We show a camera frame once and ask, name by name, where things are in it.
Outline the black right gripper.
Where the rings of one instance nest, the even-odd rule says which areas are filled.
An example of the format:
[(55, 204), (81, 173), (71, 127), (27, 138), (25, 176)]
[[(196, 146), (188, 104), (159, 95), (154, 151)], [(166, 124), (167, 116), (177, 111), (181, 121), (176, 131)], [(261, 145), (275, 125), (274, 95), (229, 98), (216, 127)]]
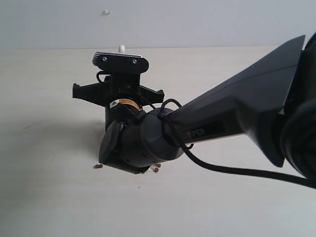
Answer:
[(144, 106), (162, 103), (164, 91), (140, 84), (140, 75), (97, 73), (98, 82), (73, 84), (72, 97), (105, 108), (105, 127), (113, 121), (131, 123)]

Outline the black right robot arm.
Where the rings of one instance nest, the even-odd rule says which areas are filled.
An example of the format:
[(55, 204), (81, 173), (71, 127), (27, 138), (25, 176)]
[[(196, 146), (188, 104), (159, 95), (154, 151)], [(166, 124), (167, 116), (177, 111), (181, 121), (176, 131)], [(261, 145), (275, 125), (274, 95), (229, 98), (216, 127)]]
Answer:
[[(316, 39), (291, 39), (245, 70), (177, 109), (162, 90), (140, 84), (149, 68), (139, 55), (96, 52), (96, 83), (73, 85), (72, 96), (105, 109), (98, 162), (132, 174), (186, 154), (207, 170), (316, 186)], [(225, 167), (192, 154), (197, 142), (247, 135), (276, 167), (298, 176)]]

